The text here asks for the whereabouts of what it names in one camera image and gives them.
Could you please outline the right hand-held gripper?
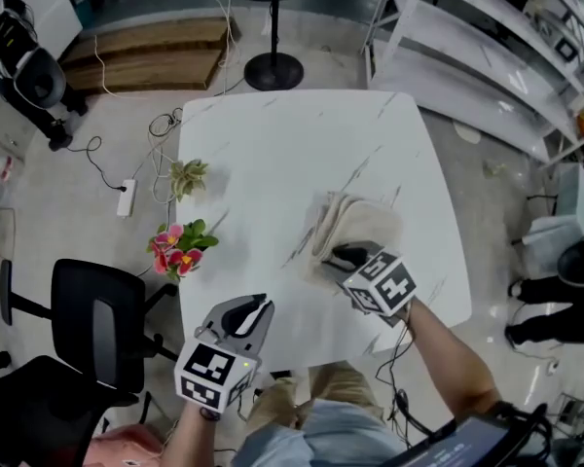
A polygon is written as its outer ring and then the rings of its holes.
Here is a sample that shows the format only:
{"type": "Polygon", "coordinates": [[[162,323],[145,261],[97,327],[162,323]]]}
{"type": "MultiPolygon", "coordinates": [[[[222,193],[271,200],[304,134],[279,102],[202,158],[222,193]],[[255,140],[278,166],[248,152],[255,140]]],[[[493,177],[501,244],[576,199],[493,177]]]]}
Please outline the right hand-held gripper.
{"type": "Polygon", "coordinates": [[[320,263],[330,282],[343,285],[352,304],[364,314],[374,314],[395,327],[408,320],[417,283],[404,257],[371,240],[335,246],[331,261],[320,263]]]}

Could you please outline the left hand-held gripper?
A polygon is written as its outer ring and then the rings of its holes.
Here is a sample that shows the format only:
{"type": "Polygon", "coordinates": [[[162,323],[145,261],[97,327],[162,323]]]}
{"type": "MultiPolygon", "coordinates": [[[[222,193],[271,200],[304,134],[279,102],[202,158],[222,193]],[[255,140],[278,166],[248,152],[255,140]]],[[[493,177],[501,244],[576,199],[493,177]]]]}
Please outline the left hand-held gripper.
{"type": "Polygon", "coordinates": [[[261,366],[258,354],[274,310],[266,294],[215,305],[196,335],[184,343],[174,368],[176,394],[212,413],[223,413],[249,387],[261,366]],[[254,318],[249,327],[241,332],[250,316],[254,318]]]}

